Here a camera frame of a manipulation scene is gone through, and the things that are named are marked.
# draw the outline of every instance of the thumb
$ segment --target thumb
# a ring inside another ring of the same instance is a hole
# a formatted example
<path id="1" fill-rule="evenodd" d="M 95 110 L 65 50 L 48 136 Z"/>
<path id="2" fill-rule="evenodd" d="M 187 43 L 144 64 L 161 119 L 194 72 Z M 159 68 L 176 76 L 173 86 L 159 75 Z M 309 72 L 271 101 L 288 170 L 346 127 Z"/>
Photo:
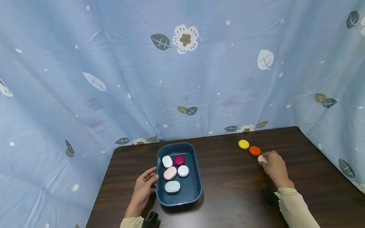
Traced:
<path id="1" fill-rule="evenodd" d="M 264 169 L 265 167 L 267 166 L 267 163 L 266 162 L 259 162 L 260 166 L 262 166 Z"/>
<path id="2" fill-rule="evenodd" d="M 158 179 L 158 175 L 153 176 L 146 183 L 149 184 L 149 185 L 153 185 L 153 184 L 156 183 L 157 179 Z"/>

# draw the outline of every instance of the hand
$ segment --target hand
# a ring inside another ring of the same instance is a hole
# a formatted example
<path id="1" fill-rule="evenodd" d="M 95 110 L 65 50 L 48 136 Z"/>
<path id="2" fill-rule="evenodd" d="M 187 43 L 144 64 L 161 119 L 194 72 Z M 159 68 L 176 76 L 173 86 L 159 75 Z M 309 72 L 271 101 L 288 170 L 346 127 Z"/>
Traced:
<path id="1" fill-rule="evenodd" d="M 156 175 L 155 171 L 156 167 L 150 168 L 137 178 L 131 202 L 129 203 L 124 218 L 141 216 L 141 212 L 146 207 L 150 194 L 156 192 L 158 175 Z"/>
<path id="2" fill-rule="evenodd" d="M 271 178 L 277 188 L 294 188 L 294 183 L 289 180 L 287 167 L 285 166 L 285 161 L 276 152 L 266 152 L 262 154 L 266 160 L 265 162 L 260 162 L 260 165 L 264 168 L 265 173 Z"/>

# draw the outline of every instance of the blue plastic tray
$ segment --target blue plastic tray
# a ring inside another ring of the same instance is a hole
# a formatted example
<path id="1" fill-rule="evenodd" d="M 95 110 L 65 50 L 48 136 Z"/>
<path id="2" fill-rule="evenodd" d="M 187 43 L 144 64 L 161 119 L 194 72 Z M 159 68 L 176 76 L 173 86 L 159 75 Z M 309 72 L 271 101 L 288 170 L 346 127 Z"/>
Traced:
<path id="1" fill-rule="evenodd" d="M 170 156 L 172 161 L 174 161 L 174 158 L 177 155 L 184 156 L 185 165 L 189 168 L 189 175 L 187 177 L 182 178 L 179 175 L 176 175 L 176 177 L 172 179 L 173 181 L 180 182 L 180 192 L 176 194 L 168 194 L 165 191 L 165 184 L 167 181 L 164 179 L 164 172 L 166 169 L 162 164 L 162 158 L 166 155 Z M 156 184 L 156 196 L 161 205 L 171 207 L 192 204 L 200 198 L 201 193 L 203 192 L 203 184 L 201 183 L 195 149 L 191 144 L 175 143 L 163 146 L 157 154 L 156 172 L 159 176 Z"/>

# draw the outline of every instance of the tray rim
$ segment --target tray rim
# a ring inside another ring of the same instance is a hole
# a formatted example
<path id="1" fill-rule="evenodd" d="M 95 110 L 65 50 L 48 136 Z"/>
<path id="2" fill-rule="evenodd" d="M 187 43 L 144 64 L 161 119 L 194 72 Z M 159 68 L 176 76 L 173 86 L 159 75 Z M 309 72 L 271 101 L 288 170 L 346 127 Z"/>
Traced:
<path id="1" fill-rule="evenodd" d="M 193 145 L 191 145 L 190 143 L 187 143 L 187 142 L 181 142 L 181 143 L 172 143 L 172 144 L 166 144 L 164 145 L 163 147 L 161 147 L 157 153 L 157 162 L 156 164 L 158 164 L 158 158 L 159 158 L 159 154 L 160 154 L 160 151 L 166 147 L 166 146 L 172 146 L 172 145 L 177 145 L 177 144 L 188 144 L 189 146 L 191 146 L 193 148 L 193 151 L 194 151 L 194 157 L 195 157 L 195 161 L 196 161 L 196 167 L 198 168 L 198 176 L 199 176 L 199 182 L 200 182 L 200 193 L 198 195 L 198 197 L 196 197 L 195 199 L 193 200 L 190 200 L 190 201 L 187 201 L 187 202 L 183 202 L 183 203 L 177 203 L 177 204 L 165 204 L 163 203 L 160 198 L 158 197 L 158 194 L 157 194 L 157 191 L 156 191 L 156 198 L 157 200 L 159 201 L 159 203 L 165 207 L 173 207 L 173 206 L 181 206 L 181 205 L 186 205 L 186 204 L 193 204 L 195 203 L 196 201 L 198 201 L 198 199 L 201 197 L 202 193 L 203 193 L 203 183 L 201 182 L 201 176 L 200 176 L 200 169 L 199 169 L 199 164 L 198 164 L 198 159 L 196 157 L 196 151 L 195 151 L 195 148 Z"/>

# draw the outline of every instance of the pink object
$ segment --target pink object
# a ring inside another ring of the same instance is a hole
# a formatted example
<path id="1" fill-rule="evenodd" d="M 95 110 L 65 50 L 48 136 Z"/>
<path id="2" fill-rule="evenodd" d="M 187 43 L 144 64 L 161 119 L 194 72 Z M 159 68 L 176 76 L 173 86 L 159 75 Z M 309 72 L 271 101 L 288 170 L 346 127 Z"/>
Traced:
<path id="1" fill-rule="evenodd" d="M 185 164 L 185 158 L 181 155 L 177 155 L 174 158 L 174 163 L 176 166 L 182 166 L 183 164 Z"/>
<path id="2" fill-rule="evenodd" d="M 264 156 L 262 156 L 262 155 L 260 155 L 260 156 L 258 156 L 257 157 L 257 161 L 260 163 L 260 162 L 265 162 L 265 163 L 267 163 L 268 161 L 266 160 L 266 158 L 264 157 Z"/>
<path id="3" fill-rule="evenodd" d="M 176 174 L 177 174 L 176 168 L 171 166 L 170 168 L 166 169 L 166 171 L 164 172 L 164 178 L 167 181 L 171 181 L 172 179 L 174 179 Z"/>

